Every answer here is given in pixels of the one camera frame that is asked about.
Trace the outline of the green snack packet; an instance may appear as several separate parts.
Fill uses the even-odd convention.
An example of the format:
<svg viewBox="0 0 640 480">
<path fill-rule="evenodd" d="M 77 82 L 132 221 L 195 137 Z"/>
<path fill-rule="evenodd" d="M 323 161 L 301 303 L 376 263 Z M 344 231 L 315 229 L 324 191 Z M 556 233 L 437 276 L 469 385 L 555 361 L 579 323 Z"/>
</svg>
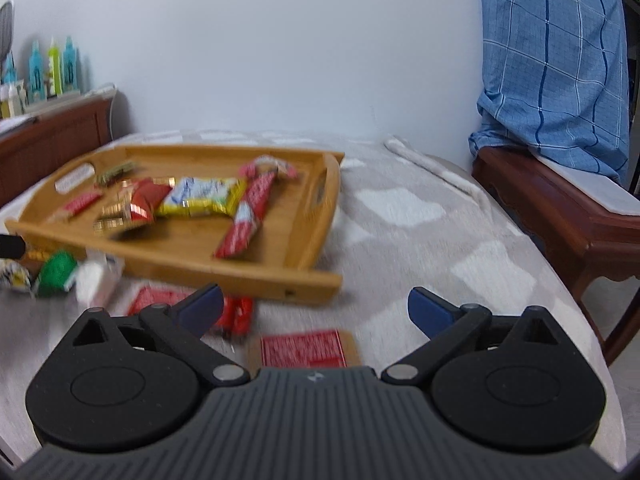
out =
<svg viewBox="0 0 640 480">
<path fill-rule="evenodd" d="M 69 292 L 75 283 L 78 262 L 65 250 L 55 252 L 42 266 L 35 282 L 34 292 L 37 297 L 52 297 L 62 292 Z"/>
</svg>

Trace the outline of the bamboo serving tray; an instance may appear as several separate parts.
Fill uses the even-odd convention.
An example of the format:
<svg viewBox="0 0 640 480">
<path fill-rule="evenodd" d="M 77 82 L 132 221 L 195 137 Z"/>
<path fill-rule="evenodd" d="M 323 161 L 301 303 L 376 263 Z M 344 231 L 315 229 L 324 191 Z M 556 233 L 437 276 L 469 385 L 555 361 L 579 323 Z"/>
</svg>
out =
<svg viewBox="0 0 640 480">
<path fill-rule="evenodd" d="M 342 284 L 316 267 L 341 161 L 282 146 L 122 145 L 52 174 L 6 228 L 48 252 L 117 257 L 138 278 L 323 304 Z"/>
</svg>

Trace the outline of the lime green bottle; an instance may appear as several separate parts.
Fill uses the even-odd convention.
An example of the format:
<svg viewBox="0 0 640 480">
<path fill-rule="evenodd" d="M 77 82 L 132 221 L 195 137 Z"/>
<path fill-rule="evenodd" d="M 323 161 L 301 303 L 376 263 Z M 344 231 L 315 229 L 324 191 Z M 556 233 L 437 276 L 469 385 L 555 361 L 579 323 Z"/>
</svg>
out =
<svg viewBox="0 0 640 480">
<path fill-rule="evenodd" d="M 61 50 L 54 38 L 51 38 L 49 49 L 47 50 L 48 75 L 49 75 L 49 96 L 57 98 L 62 94 L 62 68 Z"/>
</svg>

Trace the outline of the blue plaid cloth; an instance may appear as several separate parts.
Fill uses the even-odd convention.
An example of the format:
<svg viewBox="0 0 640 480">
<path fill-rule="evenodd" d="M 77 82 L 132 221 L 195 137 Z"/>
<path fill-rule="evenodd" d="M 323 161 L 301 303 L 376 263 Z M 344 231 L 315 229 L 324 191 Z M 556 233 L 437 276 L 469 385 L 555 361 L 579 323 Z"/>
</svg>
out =
<svg viewBox="0 0 640 480">
<path fill-rule="evenodd" d="M 482 0 L 482 148 L 526 148 L 616 183 L 629 164 L 622 0 Z"/>
</svg>

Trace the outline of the teal bottle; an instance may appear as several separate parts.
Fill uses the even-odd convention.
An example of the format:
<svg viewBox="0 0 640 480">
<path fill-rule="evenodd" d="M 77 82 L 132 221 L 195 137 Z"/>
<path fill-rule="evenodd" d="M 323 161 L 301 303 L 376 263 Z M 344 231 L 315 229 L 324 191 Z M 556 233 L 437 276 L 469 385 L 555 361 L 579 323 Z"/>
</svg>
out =
<svg viewBox="0 0 640 480">
<path fill-rule="evenodd" d="M 78 51 L 71 36 L 67 36 L 62 53 L 62 84 L 63 92 L 79 89 Z"/>
<path fill-rule="evenodd" d="M 28 60 L 29 102 L 32 104 L 46 99 L 46 83 L 44 82 L 43 60 L 39 41 L 32 42 L 32 53 Z"/>
</svg>

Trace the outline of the white seat cushion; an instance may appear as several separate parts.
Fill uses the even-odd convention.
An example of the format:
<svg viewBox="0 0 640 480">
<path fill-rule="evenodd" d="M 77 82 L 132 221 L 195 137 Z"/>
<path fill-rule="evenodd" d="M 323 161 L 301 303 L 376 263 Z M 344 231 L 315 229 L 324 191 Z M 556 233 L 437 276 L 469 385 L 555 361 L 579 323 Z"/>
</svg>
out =
<svg viewBox="0 0 640 480">
<path fill-rule="evenodd" d="M 532 152 L 532 155 L 566 182 L 577 188 L 585 196 L 602 206 L 611 214 L 627 217 L 639 217 L 640 205 L 635 198 L 621 186 L 602 174 L 565 167 L 551 159 Z"/>
</svg>

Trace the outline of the teal bottle right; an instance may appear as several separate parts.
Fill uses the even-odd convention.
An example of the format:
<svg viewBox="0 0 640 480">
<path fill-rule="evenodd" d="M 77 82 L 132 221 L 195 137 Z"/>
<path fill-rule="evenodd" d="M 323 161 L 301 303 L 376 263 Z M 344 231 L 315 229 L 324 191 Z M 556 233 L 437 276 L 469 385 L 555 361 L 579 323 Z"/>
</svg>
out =
<svg viewBox="0 0 640 480">
<path fill-rule="evenodd" d="M 63 92 L 79 89 L 78 51 L 71 36 L 67 36 L 62 53 L 62 84 Z"/>
</svg>

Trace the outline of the grey white checkered blanket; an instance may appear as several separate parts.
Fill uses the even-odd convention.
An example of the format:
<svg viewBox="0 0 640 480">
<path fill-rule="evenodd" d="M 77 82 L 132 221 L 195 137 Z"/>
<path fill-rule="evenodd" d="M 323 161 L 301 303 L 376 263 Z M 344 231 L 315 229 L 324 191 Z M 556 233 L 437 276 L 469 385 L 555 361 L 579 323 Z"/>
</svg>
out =
<svg viewBox="0 0 640 480">
<path fill-rule="evenodd" d="M 588 322 L 534 243 L 458 166 L 407 150 L 397 140 L 312 140 L 284 133 L 130 134 L 149 148 L 186 144 L 295 146 L 340 152 L 341 194 L 318 266 L 343 284 L 320 308 L 260 302 L 256 336 L 341 328 L 364 365 L 382 370 L 423 344 L 408 319 L 413 287 L 454 304 L 477 302 L 498 314 L 547 308 L 603 382 L 606 408 L 593 448 L 626 465 L 626 431 L 613 379 Z"/>
</svg>

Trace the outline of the white marshmallow snack packet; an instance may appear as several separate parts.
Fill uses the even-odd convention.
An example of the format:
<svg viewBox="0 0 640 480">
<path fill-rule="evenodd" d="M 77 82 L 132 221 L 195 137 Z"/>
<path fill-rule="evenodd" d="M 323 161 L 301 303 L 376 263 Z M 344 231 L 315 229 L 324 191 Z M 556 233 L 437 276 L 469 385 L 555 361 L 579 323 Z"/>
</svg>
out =
<svg viewBox="0 0 640 480">
<path fill-rule="evenodd" d="M 76 299 L 84 309 L 104 308 L 122 277 L 125 261 L 95 249 L 87 249 L 86 254 L 76 273 Z"/>
</svg>

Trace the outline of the black white yellow packet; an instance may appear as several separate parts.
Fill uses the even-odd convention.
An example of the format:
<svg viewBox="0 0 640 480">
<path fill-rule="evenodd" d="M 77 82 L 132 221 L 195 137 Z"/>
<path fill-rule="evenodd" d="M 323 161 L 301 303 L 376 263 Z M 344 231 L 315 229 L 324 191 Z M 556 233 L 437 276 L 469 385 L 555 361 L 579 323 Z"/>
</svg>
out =
<svg viewBox="0 0 640 480">
<path fill-rule="evenodd" d="M 14 292 L 31 292 L 32 274 L 17 261 L 1 259 L 0 287 Z"/>
</svg>

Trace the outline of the red square biscuit packet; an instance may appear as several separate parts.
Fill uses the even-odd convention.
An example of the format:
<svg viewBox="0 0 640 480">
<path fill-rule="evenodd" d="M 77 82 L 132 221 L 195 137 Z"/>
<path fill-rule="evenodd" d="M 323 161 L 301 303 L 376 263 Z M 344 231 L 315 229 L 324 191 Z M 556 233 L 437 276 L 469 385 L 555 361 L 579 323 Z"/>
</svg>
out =
<svg viewBox="0 0 640 480">
<path fill-rule="evenodd" d="M 262 336 L 254 338 L 246 350 L 246 365 L 252 374 L 264 367 L 344 368 L 361 364 L 354 336 L 337 328 Z"/>
</svg>

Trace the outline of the teal bottle left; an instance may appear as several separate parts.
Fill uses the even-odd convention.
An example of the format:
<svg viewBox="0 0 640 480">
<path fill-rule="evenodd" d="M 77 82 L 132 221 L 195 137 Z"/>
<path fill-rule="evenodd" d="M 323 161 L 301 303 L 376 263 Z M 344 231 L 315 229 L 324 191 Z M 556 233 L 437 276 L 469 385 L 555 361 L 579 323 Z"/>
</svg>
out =
<svg viewBox="0 0 640 480">
<path fill-rule="evenodd" d="M 32 104 L 46 99 L 46 83 L 44 82 L 43 60 L 39 41 L 32 42 L 32 53 L 28 60 L 29 102 Z"/>
</svg>

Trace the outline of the yellow snack packet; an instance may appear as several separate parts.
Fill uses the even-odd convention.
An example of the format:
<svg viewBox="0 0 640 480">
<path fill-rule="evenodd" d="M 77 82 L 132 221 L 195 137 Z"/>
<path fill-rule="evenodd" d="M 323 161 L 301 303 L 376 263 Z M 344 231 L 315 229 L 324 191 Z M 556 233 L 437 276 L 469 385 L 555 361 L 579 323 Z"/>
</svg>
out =
<svg viewBox="0 0 640 480">
<path fill-rule="evenodd" d="M 205 217 L 212 214 L 233 217 L 245 190 L 244 179 L 184 177 L 172 187 L 155 214 L 157 217 Z"/>
</svg>

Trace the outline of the small red biscuit packet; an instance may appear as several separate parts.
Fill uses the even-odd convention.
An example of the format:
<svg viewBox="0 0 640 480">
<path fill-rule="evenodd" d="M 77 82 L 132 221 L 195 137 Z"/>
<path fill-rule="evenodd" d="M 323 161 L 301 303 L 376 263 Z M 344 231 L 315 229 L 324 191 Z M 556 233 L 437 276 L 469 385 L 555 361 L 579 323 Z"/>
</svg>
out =
<svg viewBox="0 0 640 480">
<path fill-rule="evenodd" d="M 104 196 L 101 190 L 90 190 L 77 195 L 50 215 L 47 222 L 67 222 L 81 214 Z"/>
</svg>

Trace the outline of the gold green wafer packet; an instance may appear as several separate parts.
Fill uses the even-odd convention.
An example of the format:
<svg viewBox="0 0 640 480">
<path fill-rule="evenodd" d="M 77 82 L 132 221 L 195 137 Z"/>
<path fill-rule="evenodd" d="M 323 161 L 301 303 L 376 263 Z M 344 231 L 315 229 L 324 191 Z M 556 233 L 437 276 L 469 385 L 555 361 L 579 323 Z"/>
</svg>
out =
<svg viewBox="0 0 640 480">
<path fill-rule="evenodd" d="M 132 160 L 126 160 L 120 164 L 107 168 L 96 176 L 94 183 L 98 188 L 108 188 L 114 184 L 119 178 L 130 174 L 137 168 L 137 164 Z"/>
</svg>

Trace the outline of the pink candy packet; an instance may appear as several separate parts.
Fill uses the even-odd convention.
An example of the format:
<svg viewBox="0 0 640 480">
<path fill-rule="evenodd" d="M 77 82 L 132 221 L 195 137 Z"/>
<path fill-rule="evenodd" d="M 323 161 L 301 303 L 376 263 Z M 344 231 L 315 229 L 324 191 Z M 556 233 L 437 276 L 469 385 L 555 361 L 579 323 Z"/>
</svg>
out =
<svg viewBox="0 0 640 480">
<path fill-rule="evenodd" d="M 241 177 L 250 180 L 267 172 L 274 172 L 278 179 L 292 180 L 298 177 L 298 172 L 292 164 L 270 155 L 260 155 L 240 169 Z"/>
</svg>

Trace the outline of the long red snack bar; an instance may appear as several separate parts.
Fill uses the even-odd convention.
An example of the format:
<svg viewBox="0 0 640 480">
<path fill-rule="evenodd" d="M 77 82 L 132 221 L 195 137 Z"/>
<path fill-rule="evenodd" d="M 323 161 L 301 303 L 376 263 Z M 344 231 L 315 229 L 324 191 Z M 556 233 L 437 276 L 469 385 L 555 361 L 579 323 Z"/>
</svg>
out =
<svg viewBox="0 0 640 480">
<path fill-rule="evenodd" d="M 262 225 L 273 182 L 277 171 L 270 170 L 258 174 L 248 182 L 248 187 L 239 202 L 232 226 L 218 245 L 214 256 L 218 259 L 234 258 L 245 252 L 250 241 Z"/>
</svg>

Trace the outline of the wooden side cabinet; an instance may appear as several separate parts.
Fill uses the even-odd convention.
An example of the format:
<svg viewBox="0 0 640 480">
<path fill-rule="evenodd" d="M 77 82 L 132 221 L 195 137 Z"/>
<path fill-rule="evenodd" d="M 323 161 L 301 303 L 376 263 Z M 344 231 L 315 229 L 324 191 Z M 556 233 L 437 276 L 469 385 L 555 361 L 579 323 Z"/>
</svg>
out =
<svg viewBox="0 0 640 480">
<path fill-rule="evenodd" d="M 71 160 L 111 142 L 117 91 L 108 89 L 45 110 L 1 138 L 1 203 L 9 203 Z"/>
</svg>

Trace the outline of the papers on cabinet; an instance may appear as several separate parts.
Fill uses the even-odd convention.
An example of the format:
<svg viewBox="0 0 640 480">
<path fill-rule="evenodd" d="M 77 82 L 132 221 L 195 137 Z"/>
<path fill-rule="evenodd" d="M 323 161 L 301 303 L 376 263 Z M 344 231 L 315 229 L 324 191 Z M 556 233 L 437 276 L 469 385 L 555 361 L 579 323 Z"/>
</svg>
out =
<svg viewBox="0 0 640 480">
<path fill-rule="evenodd" d="M 36 118 L 31 114 L 2 118 L 0 120 L 0 136 L 6 136 L 14 130 L 33 124 L 35 120 Z"/>
</svg>

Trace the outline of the red chocolate bar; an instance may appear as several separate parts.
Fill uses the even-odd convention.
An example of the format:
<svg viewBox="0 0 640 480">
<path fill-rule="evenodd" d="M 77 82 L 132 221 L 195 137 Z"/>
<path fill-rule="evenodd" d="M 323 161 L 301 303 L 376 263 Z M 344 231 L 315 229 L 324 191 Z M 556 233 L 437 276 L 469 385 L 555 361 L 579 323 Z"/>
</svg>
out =
<svg viewBox="0 0 640 480">
<path fill-rule="evenodd" d="M 250 297 L 224 297 L 224 307 L 213 330 L 224 339 L 243 341 L 252 327 L 255 300 Z"/>
</svg>

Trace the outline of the red gold snack bag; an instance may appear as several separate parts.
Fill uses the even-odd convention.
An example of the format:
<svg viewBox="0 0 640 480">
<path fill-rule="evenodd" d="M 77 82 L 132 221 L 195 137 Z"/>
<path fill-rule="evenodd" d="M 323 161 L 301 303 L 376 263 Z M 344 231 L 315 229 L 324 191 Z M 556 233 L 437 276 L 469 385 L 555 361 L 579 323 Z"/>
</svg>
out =
<svg viewBox="0 0 640 480">
<path fill-rule="evenodd" d="M 154 222 L 155 211 L 172 190 L 169 182 L 146 178 L 124 186 L 93 222 L 96 232 L 115 236 Z"/>
</svg>

